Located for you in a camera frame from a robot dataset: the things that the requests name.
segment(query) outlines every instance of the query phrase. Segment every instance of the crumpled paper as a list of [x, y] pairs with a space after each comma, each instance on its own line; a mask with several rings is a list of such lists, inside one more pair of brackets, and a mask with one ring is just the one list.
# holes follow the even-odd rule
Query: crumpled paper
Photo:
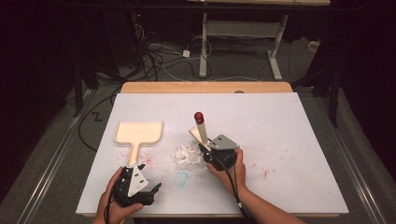
[[204, 153], [200, 151], [198, 141], [191, 141], [187, 145], [180, 145], [172, 157], [177, 165], [191, 165], [204, 163]]

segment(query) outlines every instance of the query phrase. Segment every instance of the person's right hand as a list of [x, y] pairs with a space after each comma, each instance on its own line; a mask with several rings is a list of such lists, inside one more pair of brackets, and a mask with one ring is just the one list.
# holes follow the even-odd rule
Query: person's right hand
[[[233, 182], [236, 182], [238, 187], [238, 191], [248, 189], [246, 185], [246, 166], [243, 162], [244, 153], [242, 149], [236, 149], [236, 163], [235, 166], [229, 169], [230, 175], [233, 178]], [[217, 177], [221, 183], [221, 185], [226, 188], [232, 195], [233, 195], [233, 187], [231, 187], [230, 179], [228, 178], [225, 171], [218, 171], [216, 168], [210, 164], [206, 164], [207, 169], [209, 172]]]

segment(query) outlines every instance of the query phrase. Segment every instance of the desk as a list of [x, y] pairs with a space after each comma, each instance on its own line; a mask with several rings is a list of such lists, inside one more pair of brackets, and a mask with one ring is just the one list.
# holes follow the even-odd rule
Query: desk
[[[255, 1], [238, 1], [238, 0], [210, 0], [209, 3], [226, 3], [226, 4], [253, 4], [253, 5], [282, 5], [282, 6], [328, 6], [330, 0], [255, 0]], [[272, 50], [267, 51], [269, 64], [274, 75], [274, 79], [282, 80], [279, 67], [276, 62], [276, 53], [282, 40], [283, 32], [286, 28], [288, 15], [283, 15], [280, 22], [257, 22], [257, 21], [213, 21], [207, 18], [207, 13], [203, 17], [202, 47], [199, 76], [206, 77], [207, 49], [206, 42], [208, 35], [232, 35], [232, 36], [252, 36], [252, 37], [274, 37], [274, 46]]]
[[113, 140], [118, 122], [151, 120], [163, 121], [163, 137], [152, 147], [141, 147], [137, 163], [147, 165], [143, 173], [148, 182], [163, 186], [156, 202], [134, 216], [240, 217], [233, 197], [204, 164], [178, 166], [172, 159], [178, 146], [193, 140], [188, 129], [195, 126], [196, 111], [205, 114], [208, 136], [223, 133], [237, 139], [245, 150], [247, 185], [258, 195], [294, 215], [348, 213], [300, 99], [284, 82], [124, 84], [77, 213], [93, 215], [108, 178], [126, 165], [129, 147]]

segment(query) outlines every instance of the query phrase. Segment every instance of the red cap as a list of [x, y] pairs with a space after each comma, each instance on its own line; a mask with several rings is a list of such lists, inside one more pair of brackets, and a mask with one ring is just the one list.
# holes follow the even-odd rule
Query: red cap
[[194, 114], [195, 123], [202, 124], [204, 123], [204, 115], [201, 112], [196, 112]]

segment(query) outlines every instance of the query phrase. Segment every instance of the forearm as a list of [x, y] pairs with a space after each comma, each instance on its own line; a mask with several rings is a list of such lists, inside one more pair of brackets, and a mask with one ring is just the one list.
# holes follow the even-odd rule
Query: forearm
[[242, 205], [244, 205], [250, 215], [259, 224], [303, 223], [297, 217], [294, 217], [273, 204], [268, 203], [249, 189], [240, 189], [238, 191]]

